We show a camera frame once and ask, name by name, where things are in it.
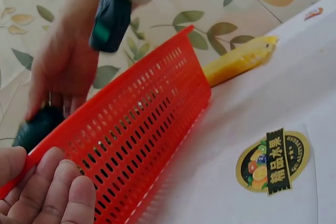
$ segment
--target tablecloth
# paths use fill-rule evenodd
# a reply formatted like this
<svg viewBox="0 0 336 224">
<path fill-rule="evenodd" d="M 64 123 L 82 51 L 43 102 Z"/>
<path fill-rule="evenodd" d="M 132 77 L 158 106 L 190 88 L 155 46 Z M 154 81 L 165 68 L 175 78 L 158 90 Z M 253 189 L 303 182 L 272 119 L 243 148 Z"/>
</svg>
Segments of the tablecloth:
<svg viewBox="0 0 336 224">
<path fill-rule="evenodd" d="M 0 144 L 9 145 L 26 108 L 30 67 L 65 0 L 0 0 Z M 101 54 L 89 97 L 181 27 L 201 64 L 261 36 L 318 0 L 153 0 L 132 15 L 118 53 Z"/>
</svg>

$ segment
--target yellow object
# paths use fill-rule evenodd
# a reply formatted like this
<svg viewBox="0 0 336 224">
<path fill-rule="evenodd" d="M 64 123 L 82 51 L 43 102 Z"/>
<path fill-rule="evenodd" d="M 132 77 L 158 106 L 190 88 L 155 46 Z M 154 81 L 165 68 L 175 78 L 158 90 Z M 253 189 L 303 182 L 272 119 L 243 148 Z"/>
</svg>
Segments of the yellow object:
<svg viewBox="0 0 336 224">
<path fill-rule="evenodd" d="M 260 157 L 261 155 L 262 155 L 261 151 L 257 149 L 251 156 L 250 160 L 257 161 L 258 157 Z"/>
<path fill-rule="evenodd" d="M 266 62 L 275 50 L 278 37 L 258 37 L 228 52 L 203 68 L 211 87 Z"/>
</svg>

